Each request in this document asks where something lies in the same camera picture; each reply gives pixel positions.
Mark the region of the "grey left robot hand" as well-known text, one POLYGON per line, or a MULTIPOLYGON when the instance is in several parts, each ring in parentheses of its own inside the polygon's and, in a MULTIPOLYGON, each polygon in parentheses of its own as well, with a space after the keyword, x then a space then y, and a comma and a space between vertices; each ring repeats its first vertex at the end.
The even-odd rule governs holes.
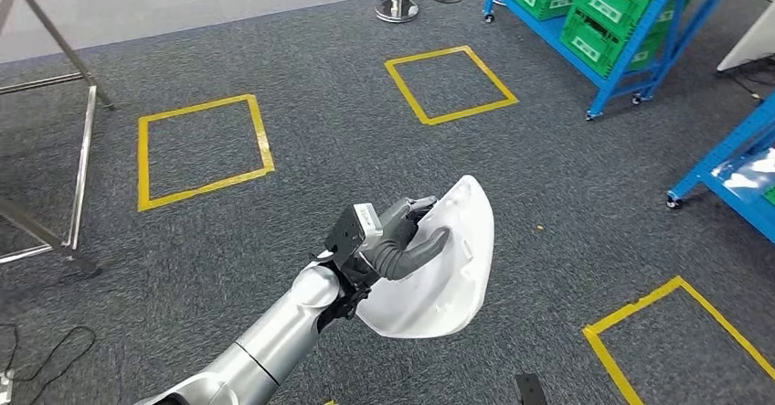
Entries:
POLYGON ((435 196, 402 198, 381 217, 383 234, 371 251, 370 260, 377 273, 390 281, 401 280, 441 254, 450 230, 441 227, 420 244, 409 248, 419 229, 419 222, 438 199, 435 196))

